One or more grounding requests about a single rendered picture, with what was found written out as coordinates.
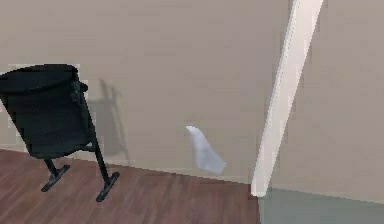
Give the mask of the black bin on stand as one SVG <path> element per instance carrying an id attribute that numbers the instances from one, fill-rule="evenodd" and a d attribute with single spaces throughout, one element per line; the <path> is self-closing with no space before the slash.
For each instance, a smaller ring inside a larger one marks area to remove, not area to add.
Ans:
<path id="1" fill-rule="evenodd" d="M 0 75 L 0 101 L 14 123 L 30 156 L 45 162 L 50 190 L 69 169 L 53 161 L 77 151 L 96 156 L 104 186 L 96 200 L 103 201 L 120 174 L 109 174 L 98 144 L 78 69 L 69 64 L 41 64 Z"/>

